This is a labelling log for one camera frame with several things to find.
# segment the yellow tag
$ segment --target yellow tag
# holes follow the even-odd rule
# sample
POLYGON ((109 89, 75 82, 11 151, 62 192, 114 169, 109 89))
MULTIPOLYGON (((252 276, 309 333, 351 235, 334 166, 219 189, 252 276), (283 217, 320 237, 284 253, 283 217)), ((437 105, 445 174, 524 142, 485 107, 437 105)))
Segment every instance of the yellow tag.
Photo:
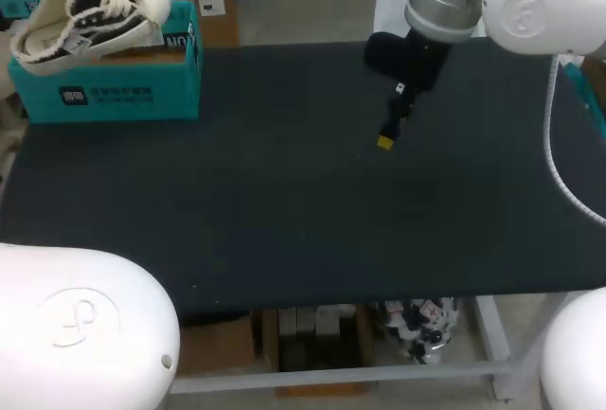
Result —
POLYGON ((387 138, 384 135, 379 135, 379 140, 377 140, 377 146, 379 148, 383 148, 384 150, 390 151, 391 147, 394 146, 394 141, 391 138, 387 138))

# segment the metal frame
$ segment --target metal frame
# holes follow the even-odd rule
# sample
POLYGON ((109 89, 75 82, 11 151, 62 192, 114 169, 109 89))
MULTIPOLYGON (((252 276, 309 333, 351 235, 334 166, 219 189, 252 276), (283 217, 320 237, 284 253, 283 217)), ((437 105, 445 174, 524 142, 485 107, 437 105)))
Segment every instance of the metal frame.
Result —
POLYGON ((548 294, 536 319, 522 336, 513 356, 499 311, 492 296, 478 296, 474 309, 488 360, 463 365, 392 365, 353 369, 312 370, 224 377, 177 379, 170 394, 192 394, 210 391, 231 391, 272 388, 301 384, 384 382, 409 379, 492 376, 495 397, 499 401, 515 399, 535 374, 541 360, 544 335, 551 320, 573 298, 571 294, 548 294))

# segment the floor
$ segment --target floor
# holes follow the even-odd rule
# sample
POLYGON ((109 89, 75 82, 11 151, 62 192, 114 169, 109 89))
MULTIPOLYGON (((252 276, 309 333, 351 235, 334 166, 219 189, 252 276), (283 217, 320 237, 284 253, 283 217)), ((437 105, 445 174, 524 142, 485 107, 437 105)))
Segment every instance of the floor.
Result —
MULTIPOLYGON (((375 0, 240 0, 241 44, 279 45, 362 41, 372 31, 375 0)), ((497 298, 509 337, 515 340, 532 319, 541 295, 497 298)), ((482 357, 472 317, 464 316, 446 361, 482 357)), ((541 410, 538 379, 517 401, 494 399, 487 378, 418 380, 373 385, 355 398, 276 399, 272 390, 237 391, 169 398, 169 410, 541 410)))

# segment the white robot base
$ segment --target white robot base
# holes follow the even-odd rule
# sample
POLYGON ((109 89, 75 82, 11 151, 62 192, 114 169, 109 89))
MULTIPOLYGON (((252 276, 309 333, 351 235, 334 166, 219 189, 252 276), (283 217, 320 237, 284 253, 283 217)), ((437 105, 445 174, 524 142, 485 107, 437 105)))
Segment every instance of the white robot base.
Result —
POLYGON ((153 410, 179 358, 169 296, 112 254, 0 243, 0 405, 153 410))

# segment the shoe sole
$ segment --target shoe sole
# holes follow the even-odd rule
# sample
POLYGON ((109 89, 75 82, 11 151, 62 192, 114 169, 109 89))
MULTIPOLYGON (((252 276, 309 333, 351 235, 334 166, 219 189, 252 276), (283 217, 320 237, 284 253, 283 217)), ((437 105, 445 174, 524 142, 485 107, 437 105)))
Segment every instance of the shoe sole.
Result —
MULTIPOLYGON (((169 15, 167 14, 165 20, 160 23, 164 24, 168 17, 169 15)), ((127 48, 135 47, 153 32, 153 28, 152 23, 149 20, 146 20, 117 38, 90 47, 81 55, 65 55, 48 62, 22 62, 21 65, 27 72, 35 76, 52 76, 73 69, 91 59, 100 58, 110 53, 116 53, 126 50, 127 48)))

